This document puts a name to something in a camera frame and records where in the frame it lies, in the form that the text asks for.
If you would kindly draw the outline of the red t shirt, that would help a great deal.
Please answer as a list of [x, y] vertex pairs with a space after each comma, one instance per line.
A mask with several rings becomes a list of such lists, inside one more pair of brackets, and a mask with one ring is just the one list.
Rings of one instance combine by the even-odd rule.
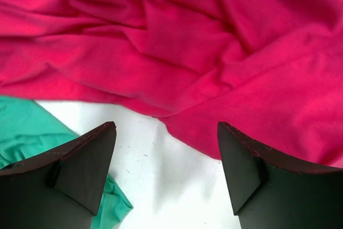
[[1, 93], [119, 104], [219, 158], [227, 122], [342, 166], [342, 0], [1, 0]]

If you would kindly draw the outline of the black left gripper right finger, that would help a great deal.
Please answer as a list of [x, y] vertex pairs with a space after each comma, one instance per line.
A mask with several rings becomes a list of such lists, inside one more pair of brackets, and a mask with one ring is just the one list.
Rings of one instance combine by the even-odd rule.
[[217, 135], [242, 228], [342, 228], [342, 169], [285, 154], [226, 122]]

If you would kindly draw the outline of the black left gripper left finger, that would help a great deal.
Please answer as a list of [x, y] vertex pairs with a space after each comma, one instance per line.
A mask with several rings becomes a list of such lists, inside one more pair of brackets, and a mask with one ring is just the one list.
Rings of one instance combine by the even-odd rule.
[[1, 169], [1, 228], [90, 228], [116, 141], [106, 122]]

